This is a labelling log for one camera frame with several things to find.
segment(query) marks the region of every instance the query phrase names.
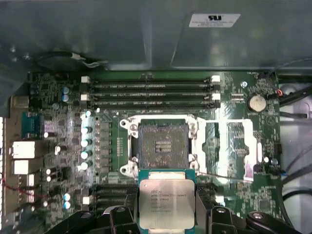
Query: red wire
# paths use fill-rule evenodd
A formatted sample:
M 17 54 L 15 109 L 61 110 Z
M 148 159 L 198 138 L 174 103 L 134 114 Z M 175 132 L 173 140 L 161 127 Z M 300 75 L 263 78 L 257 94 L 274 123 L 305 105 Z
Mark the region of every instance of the red wire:
M 4 186 L 5 188 L 8 188 L 8 189 L 13 190 L 13 191 L 18 191 L 21 194 L 25 194 L 25 195 L 29 195 L 29 196 L 33 196 L 33 197 L 37 197 L 37 198 L 47 198 L 47 195 L 35 195 L 35 194 L 31 194 L 31 193 L 29 193 L 23 189 L 20 189 L 20 188 L 13 188 L 13 187 L 5 184 L 4 178 L 1 180 L 1 182 L 2 182 L 2 186 Z
M 283 96 L 283 92 L 282 92 L 280 89 L 277 90 L 277 94 L 278 94 L 278 96 L 280 96 L 280 97 Z

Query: screw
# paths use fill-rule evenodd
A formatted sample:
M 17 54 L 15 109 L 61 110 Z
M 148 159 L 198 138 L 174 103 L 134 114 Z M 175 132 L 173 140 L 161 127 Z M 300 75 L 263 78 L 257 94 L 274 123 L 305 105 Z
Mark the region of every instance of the screw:
M 255 217 L 256 219 L 262 219 L 263 218 L 263 216 L 261 214 L 258 214 L 258 213 L 254 213 L 253 217 Z
M 245 81 L 242 81 L 242 82 L 240 83 L 240 86 L 241 86 L 242 88 L 246 88 L 246 87 L 248 86 L 248 83 L 245 82 Z
M 26 59 L 26 60 L 30 60 L 29 53 L 27 53 L 25 56 L 23 56 L 23 58 Z
M 278 160 L 276 158 L 272 158 L 271 159 L 271 164 L 274 165 L 274 166 L 278 165 Z
M 218 211 L 219 213 L 225 213 L 225 209 L 224 208 L 218 208 L 216 211 Z
M 137 126 L 135 124 L 131 124 L 130 130 L 131 131 L 136 131 L 137 130 Z
M 117 211 L 117 212 L 124 212 L 125 210 L 126 210 L 125 208 L 119 207 L 116 211 Z
M 15 53 L 15 52 L 16 52 L 15 46 L 12 46 L 12 47 L 10 48 L 10 51 L 11 51 L 12 53 Z
M 90 213 L 84 213 L 80 218 L 89 218 L 90 216 Z

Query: sticker label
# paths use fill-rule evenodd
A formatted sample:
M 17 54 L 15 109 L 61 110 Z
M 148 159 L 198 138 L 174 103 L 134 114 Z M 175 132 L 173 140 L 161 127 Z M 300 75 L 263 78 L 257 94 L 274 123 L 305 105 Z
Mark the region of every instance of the sticker label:
M 240 14 L 193 14 L 190 28 L 231 28 Z

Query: motherboard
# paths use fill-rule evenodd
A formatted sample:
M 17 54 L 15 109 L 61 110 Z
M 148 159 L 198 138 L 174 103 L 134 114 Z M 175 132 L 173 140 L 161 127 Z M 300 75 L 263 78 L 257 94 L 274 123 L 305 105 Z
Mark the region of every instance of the motherboard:
M 282 218 L 277 81 L 257 72 L 30 73 L 29 96 L 11 102 L 20 138 L 7 142 L 6 164 L 32 193 L 14 191 L 16 206 L 36 204 L 48 230 L 76 211 L 122 205 L 140 170 L 190 169 L 237 216 Z

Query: wire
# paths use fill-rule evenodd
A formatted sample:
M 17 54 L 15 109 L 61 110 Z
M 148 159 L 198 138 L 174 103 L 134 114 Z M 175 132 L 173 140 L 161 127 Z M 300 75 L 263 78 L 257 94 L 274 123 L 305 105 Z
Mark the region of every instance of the wire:
M 309 75 L 278 75 L 278 83 L 312 83 L 312 76 Z
M 13 190 L 13 191 L 17 191 L 17 192 L 19 192 L 19 193 L 21 193 L 21 194 L 25 194 L 25 195 L 28 195 L 28 196 L 33 196 L 33 197 L 36 197 L 36 198 L 47 198 L 47 197 L 48 197 L 48 195 L 36 195 L 36 194 L 31 194 L 31 193 L 29 193 L 29 192 L 27 192 L 27 191 L 25 191 L 25 190 L 23 190 L 23 189 L 21 189 L 21 188 L 14 188 L 14 187 L 11 187 L 11 186 L 9 186 L 9 185 L 7 185 L 7 184 L 5 183 L 5 179 L 4 179 L 4 178 L 2 178 L 1 182 L 2 182 L 2 186 L 4 186 L 5 188 L 10 189 L 10 190 Z
M 295 195 L 311 195 L 312 196 L 312 189 L 300 189 L 300 190 L 296 190 L 296 191 L 292 191 L 290 193 L 287 193 L 285 195 L 283 195 L 283 200 L 287 200 L 288 198 L 295 196 Z
M 293 165 L 300 159 L 302 158 L 304 155 L 306 155 L 308 152 L 310 152 L 312 150 L 312 145 L 309 145 L 308 147 L 306 147 L 305 149 L 303 149 L 294 159 L 293 161 L 287 166 L 287 168 L 285 169 L 286 172 L 289 172 L 289 170 L 293 167 Z
M 298 90 L 292 94 L 289 94 L 285 97 L 280 97 L 279 106 L 283 107 L 294 102 L 300 101 L 303 98 L 312 95 L 312 86 L 306 87 L 304 89 Z
M 280 90 L 280 89 L 277 89 L 277 94 L 279 97 L 282 97 L 284 94 L 283 94 L 283 91 Z
M 299 114 L 299 113 L 288 113 L 288 112 L 279 112 L 280 116 L 287 117 L 287 118 L 308 118 L 307 114 Z
M 236 180 L 236 181 L 241 181 L 241 182 L 250 182 L 248 180 L 244 180 L 244 179 L 239 179 L 239 178 L 235 178 L 235 177 L 228 177 L 228 176 L 223 176 L 223 175 L 216 175 L 216 174 L 210 174 L 210 173 L 199 173 L 200 176 L 215 176 L 215 177 L 219 177 L 219 178 L 224 178 L 224 179 L 232 179 L 232 180 Z
M 285 62 L 281 65 L 274 67 L 272 70 L 270 70 L 269 73 L 267 74 L 267 77 L 269 78 L 274 72 L 276 72 L 277 70 L 279 70 L 282 67 L 287 67 L 287 66 L 294 64 L 294 63 L 311 61 L 311 60 L 312 60 L 312 57 L 308 57 L 308 58 L 302 58 L 302 59 L 297 59 L 297 60 Z
M 283 186 L 281 185 L 280 180 L 276 180 L 275 183 L 276 183 L 275 187 L 276 187 L 276 192 L 277 192 L 277 202 L 278 202 L 279 208 L 285 219 L 286 224 L 288 224 L 290 227 L 293 228 L 293 223 L 291 219 L 289 218 L 285 205 L 284 205 L 283 194 L 282 194 Z
M 303 168 L 299 169 L 298 171 L 292 173 L 291 175 L 287 176 L 285 179 L 282 180 L 282 183 L 284 185 L 290 181 L 293 181 L 294 179 L 297 179 L 301 176 L 305 176 L 306 174 L 309 174 L 311 172 L 312 172 L 312 164 L 310 164 L 306 167 L 303 167 Z
M 33 59 L 33 63 L 39 67 L 40 69 L 43 70 L 48 70 L 50 72 L 53 72 L 53 70 L 40 65 L 40 62 L 44 59 L 48 59 L 48 58 L 53 58 L 53 57 L 64 57 L 64 58 L 70 58 L 70 59 L 74 59 L 74 60 L 78 60 L 78 61 L 82 61 L 82 63 L 88 67 L 88 68 L 96 68 L 99 67 L 103 64 L 106 64 L 107 61 L 95 61 L 94 59 L 87 59 L 82 57 L 79 54 L 76 53 L 72 53 L 72 52 L 67 52 L 67 51 L 50 51 L 50 52 L 45 52 L 43 54 L 40 54 L 39 56 L 37 56 L 36 58 Z

